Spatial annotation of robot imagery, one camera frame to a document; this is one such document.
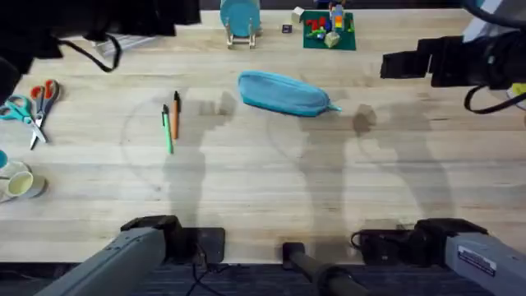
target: blue pencil case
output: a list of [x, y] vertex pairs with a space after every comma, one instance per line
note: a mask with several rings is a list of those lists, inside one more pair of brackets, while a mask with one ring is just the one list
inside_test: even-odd
[[244, 71], [238, 88], [245, 104], [275, 112], [315, 117], [326, 110], [341, 111], [322, 89], [280, 74]]

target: pen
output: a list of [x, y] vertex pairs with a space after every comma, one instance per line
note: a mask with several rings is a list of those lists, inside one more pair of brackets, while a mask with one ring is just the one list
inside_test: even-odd
[[173, 94], [173, 113], [172, 113], [172, 139], [179, 138], [179, 114], [181, 113], [181, 98], [175, 91]]
[[166, 136], [166, 146], [168, 147], [168, 153], [173, 153], [172, 138], [170, 137], [170, 119], [168, 118], [168, 106], [163, 104], [163, 127], [164, 135]]

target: green pen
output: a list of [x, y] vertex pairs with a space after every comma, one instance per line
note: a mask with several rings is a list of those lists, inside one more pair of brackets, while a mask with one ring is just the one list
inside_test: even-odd
[[168, 106], [163, 104], [163, 127], [164, 135], [166, 136], [166, 146], [168, 147], [168, 153], [173, 154], [172, 137], [170, 136], [170, 119], [168, 118], [169, 110]]

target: green lego baseplate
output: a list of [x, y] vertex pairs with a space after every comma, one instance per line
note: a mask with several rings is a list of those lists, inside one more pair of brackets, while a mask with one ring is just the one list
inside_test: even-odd
[[[304, 49], [329, 49], [323, 40], [307, 38], [311, 33], [311, 27], [307, 25], [307, 20], [319, 20], [320, 17], [324, 17], [326, 21], [330, 21], [329, 12], [323, 11], [306, 11], [302, 14], [303, 22], [303, 48]], [[354, 19], [351, 12], [345, 13], [344, 19], [344, 30], [340, 32], [339, 42], [331, 49], [339, 50], [356, 50], [356, 38], [354, 36]]]

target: dark floor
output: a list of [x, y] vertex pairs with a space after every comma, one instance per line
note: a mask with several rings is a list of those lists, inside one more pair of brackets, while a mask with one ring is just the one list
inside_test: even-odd
[[[295, 7], [316, 8], [313, 0], [260, 0], [261, 9], [294, 9]], [[218, 10], [220, 0], [200, 0], [201, 9]], [[456, 8], [461, 0], [347, 0], [346, 8]]]
[[[439, 267], [347, 267], [363, 286], [386, 295], [491, 296], [477, 284]], [[31, 277], [14, 272], [0, 272], [0, 295], [33, 295], [52, 281], [49, 274], [45, 275], [46, 279]], [[139, 283], [131, 296], [183, 296], [192, 283], [190, 266], [161, 266]], [[284, 271], [278, 265], [232, 266], [221, 274], [206, 276], [203, 283], [226, 296], [316, 295], [313, 285], [302, 275]], [[192, 295], [212, 294], [196, 288]]]

